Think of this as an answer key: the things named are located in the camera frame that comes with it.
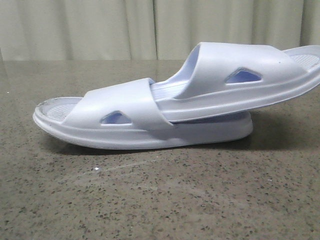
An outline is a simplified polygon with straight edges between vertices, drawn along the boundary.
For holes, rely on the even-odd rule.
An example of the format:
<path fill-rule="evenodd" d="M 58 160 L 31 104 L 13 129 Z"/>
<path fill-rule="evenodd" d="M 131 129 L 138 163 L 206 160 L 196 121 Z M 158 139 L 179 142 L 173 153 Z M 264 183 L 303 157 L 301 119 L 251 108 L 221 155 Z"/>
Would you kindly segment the light blue slipper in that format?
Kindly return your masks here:
<path fill-rule="evenodd" d="M 107 150 L 144 150 L 220 143 L 253 131 L 241 112 L 196 121 L 168 121 L 151 93 L 150 78 L 95 89 L 84 97 L 58 97 L 40 103 L 33 120 L 62 141 Z"/>
<path fill-rule="evenodd" d="M 320 83 L 320 47 L 201 42 L 181 69 L 151 85 L 160 111 L 183 122 L 260 108 Z"/>

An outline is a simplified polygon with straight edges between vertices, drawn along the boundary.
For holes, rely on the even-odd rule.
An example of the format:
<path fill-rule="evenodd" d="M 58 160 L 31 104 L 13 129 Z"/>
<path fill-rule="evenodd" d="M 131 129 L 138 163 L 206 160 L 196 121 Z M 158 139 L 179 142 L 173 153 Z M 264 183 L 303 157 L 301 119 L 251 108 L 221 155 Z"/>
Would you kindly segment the beige curtain backdrop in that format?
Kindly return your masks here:
<path fill-rule="evenodd" d="M 317 0 L 3 0 L 0 58 L 183 60 L 199 42 L 320 42 Z"/>

